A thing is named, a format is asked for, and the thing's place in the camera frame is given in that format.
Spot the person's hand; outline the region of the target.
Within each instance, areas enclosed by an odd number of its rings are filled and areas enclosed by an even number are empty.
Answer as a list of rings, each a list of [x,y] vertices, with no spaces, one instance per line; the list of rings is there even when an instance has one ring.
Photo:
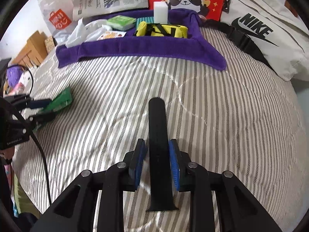
[[[15,147],[7,148],[5,150],[0,151],[1,159],[3,160],[5,165],[11,164],[14,153],[15,153]]]

